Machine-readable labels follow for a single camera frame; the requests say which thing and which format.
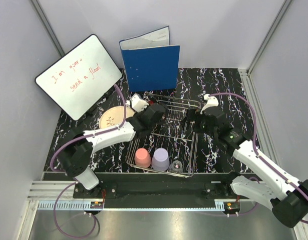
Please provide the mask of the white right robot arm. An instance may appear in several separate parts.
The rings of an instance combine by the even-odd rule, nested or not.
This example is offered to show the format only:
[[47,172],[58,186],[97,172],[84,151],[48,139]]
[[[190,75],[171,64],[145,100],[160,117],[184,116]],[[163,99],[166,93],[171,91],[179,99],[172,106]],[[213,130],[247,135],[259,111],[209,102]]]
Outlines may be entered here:
[[231,180],[221,185],[224,197],[247,197],[270,209],[288,228],[295,227],[308,214],[308,179],[300,181],[262,152],[256,152],[250,137],[232,127],[220,107],[188,110],[183,126],[189,127],[190,123],[195,133],[211,136],[225,153],[245,164],[265,183],[261,185],[233,173]]

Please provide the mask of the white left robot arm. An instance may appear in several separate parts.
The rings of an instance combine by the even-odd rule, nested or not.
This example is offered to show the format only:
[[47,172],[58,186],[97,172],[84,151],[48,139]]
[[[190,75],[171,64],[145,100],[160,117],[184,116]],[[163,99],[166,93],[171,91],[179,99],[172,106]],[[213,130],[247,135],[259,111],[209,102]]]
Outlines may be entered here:
[[163,122],[166,114],[165,105],[151,103],[128,117],[123,125],[73,135],[74,139],[61,146],[55,155],[67,176],[81,183],[89,197],[96,198],[101,194],[102,186],[89,167],[91,155],[109,146],[149,135],[153,128]]

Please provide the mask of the cream and pink plate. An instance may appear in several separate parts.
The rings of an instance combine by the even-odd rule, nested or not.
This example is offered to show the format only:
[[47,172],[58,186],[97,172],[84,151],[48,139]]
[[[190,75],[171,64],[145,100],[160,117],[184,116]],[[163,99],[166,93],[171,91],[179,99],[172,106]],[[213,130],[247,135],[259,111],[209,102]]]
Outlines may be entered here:
[[115,106],[105,111],[99,119],[99,128],[105,129],[121,124],[124,118],[124,110],[123,106]]

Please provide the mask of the wire dish rack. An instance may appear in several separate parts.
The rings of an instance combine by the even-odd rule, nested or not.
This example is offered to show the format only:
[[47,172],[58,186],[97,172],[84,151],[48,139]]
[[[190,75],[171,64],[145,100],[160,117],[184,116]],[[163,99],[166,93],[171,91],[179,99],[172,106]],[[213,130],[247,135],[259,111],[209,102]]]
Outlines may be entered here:
[[[189,109],[200,109],[201,103],[190,99],[181,99],[173,96],[163,96],[153,93],[145,93],[145,100],[156,100],[167,107],[167,113],[163,123],[159,124],[150,135],[130,142],[126,163],[142,171],[172,175],[175,177],[190,178],[197,170],[196,153],[198,144],[198,134],[193,132],[194,122],[190,122],[182,127],[181,121],[185,118]],[[169,162],[181,163],[180,170],[160,171],[151,166],[140,167],[135,164],[135,153],[139,148],[145,148],[150,156],[158,148],[168,151]]]

